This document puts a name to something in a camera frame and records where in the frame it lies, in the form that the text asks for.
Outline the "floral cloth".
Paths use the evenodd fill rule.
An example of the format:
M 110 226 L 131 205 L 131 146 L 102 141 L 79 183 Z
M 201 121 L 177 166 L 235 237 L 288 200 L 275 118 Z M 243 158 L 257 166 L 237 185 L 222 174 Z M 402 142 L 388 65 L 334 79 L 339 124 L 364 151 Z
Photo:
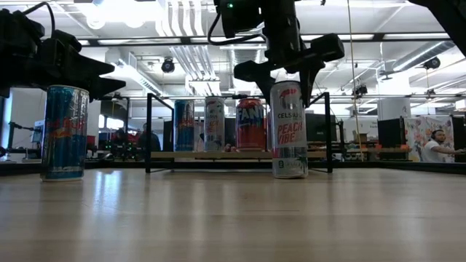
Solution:
M 453 121 L 450 116 L 428 117 L 419 116 L 404 119 L 406 144 L 411 149 L 408 159 L 413 162 L 455 162 L 453 155 L 439 154 L 435 160 L 426 159 L 425 146 L 431 140 L 433 131 L 442 130 L 445 141 L 441 144 L 444 148 L 454 149 Z

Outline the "red soda can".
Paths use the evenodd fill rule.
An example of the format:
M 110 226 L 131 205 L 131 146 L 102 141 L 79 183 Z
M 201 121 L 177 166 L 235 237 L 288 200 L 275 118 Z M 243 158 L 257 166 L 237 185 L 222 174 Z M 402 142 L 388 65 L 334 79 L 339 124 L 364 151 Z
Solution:
M 239 101 L 236 128 L 239 151 L 263 151 L 266 148 L 264 107 L 259 99 L 244 98 Z

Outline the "black aluminium table frame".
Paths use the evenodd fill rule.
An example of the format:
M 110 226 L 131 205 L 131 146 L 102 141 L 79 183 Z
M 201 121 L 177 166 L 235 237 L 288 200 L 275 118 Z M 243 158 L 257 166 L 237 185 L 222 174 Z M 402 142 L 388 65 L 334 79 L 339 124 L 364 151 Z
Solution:
M 145 170 L 144 162 L 87 162 L 85 168 L 91 169 L 142 169 Z M 151 170 L 155 169 L 198 169 L 198 170 L 265 170 L 271 169 L 270 162 L 152 162 Z M 413 170 L 423 172 L 439 172 L 466 175 L 466 163 L 423 163 L 423 162 L 333 162 L 335 169 L 394 169 Z M 27 175 L 40 173 L 42 166 L 37 163 L 28 164 L 0 164 L 0 176 Z

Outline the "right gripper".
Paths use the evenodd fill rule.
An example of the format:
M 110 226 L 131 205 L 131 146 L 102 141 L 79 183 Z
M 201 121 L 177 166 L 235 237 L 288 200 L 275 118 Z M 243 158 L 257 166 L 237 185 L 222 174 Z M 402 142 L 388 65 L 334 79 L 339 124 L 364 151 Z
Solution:
M 234 77 L 244 82 L 255 82 L 266 103 L 275 84 L 271 71 L 285 68 L 289 73 L 299 72 L 301 98 L 305 108 L 310 106 L 313 84 L 325 63 L 344 57 L 344 45 L 334 33 L 313 39 L 307 47 L 299 33 L 295 0 L 264 0 L 264 36 L 268 61 L 252 60 L 234 67 Z

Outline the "person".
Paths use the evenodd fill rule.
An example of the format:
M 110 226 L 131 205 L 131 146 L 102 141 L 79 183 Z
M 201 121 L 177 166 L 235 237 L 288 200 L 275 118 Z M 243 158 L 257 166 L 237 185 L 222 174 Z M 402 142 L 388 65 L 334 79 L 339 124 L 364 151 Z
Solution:
M 158 136 L 153 132 L 150 132 L 150 136 L 148 136 L 147 123 L 144 123 L 143 132 L 138 138 L 137 145 L 139 148 L 145 150 L 148 142 L 151 144 L 151 151 L 161 151 L 161 145 Z
M 431 133 L 430 140 L 424 145 L 422 150 L 422 161 L 429 163 L 444 162 L 447 156 L 457 154 L 466 154 L 466 149 L 446 148 L 443 143 L 446 141 L 446 135 L 443 130 L 434 130 Z

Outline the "wooden shelf black metal frame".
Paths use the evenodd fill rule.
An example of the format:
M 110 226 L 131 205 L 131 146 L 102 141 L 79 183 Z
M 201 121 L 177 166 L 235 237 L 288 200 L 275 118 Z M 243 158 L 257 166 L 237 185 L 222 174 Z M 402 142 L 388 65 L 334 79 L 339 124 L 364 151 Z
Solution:
M 160 102 L 163 106 L 171 110 L 171 116 L 174 117 L 174 108 L 168 105 L 163 99 L 157 97 L 156 95 L 149 93 L 146 96 L 146 121 L 147 121 L 147 133 L 146 133 L 146 155 L 144 161 L 145 172 L 149 174 L 151 172 L 151 158 L 158 159 L 176 159 L 176 158 L 191 158 L 191 159 L 271 159 L 272 154 L 267 152 L 240 152 L 240 153 L 231 153 L 231 152 L 193 152 L 193 151 L 182 151 L 182 152 L 152 152 L 151 151 L 151 142 L 149 139 L 151 135 L 151 120 L 152 120 L 152 100 Z M 333 162 L 332 162 L 332 140 L 331 140 L 331 106 L 330 106 L 330 94 L 328 92 L 323 92 L 318 95 L 314 100 L 310 102 L 310 105 L 319 101 L 320 99 L 324 100 L 325 106 L 325 130 L 326 130 L 326 139 L 325 139 L 325 160 L 326 160 L 326 169 L 327 173 L 333 172 Z

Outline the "computer monitor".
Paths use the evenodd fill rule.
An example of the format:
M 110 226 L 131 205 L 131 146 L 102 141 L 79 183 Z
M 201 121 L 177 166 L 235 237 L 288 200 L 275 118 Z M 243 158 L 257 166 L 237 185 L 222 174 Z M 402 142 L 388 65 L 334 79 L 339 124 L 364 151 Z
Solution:
M 44 131 L 44 120 L 35 121 L 31 142 L 32 143 L 41 143 L 43 138 L 43 131 Z

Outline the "Celsius Peach Vibe can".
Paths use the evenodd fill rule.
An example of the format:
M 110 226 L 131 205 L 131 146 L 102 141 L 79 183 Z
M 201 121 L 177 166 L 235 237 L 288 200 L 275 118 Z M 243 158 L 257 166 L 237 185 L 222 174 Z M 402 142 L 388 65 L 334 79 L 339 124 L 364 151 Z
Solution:
M 204 142 L 206 151 L 223 151 L 225 134 L 224 99 L 205 98 Z
M 300 83 L 283 81 L 270 92 L 272 173 L 275 178 L 308 175 L 306 118 Z

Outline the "black monitor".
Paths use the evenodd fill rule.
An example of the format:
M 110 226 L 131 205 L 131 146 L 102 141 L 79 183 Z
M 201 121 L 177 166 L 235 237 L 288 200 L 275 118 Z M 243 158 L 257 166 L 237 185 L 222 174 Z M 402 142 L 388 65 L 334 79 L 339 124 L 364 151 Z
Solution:
M 382 148 L 401 148 L 406 144 L 405 125 L 402 117 L 378 121 L 378 139 Z M 406 153 L 380 153 L 379 158 L 387 161 L 407 160 Z
M 325 114 L 306 114 L 306 125 L 308 142 L 325 142 Z M 331 115 L 331 140 L 337 141 L 336 118 L 334 115 Z

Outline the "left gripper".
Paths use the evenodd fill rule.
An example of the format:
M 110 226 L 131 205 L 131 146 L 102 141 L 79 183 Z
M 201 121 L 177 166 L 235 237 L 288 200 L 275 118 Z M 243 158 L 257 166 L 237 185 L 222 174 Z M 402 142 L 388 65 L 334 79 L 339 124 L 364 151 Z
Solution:
M 126 86 L 126 82 L 99 76 L 114 66 L 80 55 L 71 45 L 52 37 L 44 41 L 26 32 L 0 33 L 0 97 L 8 97 L 12 87 L 45 89 L 54 84 L 89 83 L 90 101 Z

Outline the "blue silver Red Bull can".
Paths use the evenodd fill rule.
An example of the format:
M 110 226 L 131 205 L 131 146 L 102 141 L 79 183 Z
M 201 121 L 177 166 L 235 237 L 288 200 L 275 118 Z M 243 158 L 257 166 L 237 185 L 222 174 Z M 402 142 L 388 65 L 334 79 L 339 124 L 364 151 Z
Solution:
M 174 151 L 193 151 L 194 102 L 176 100 L 174 106 Z
M 81 180 L 87 153 L 89 92 L 52 85 L 47 90 L 42 181 Z

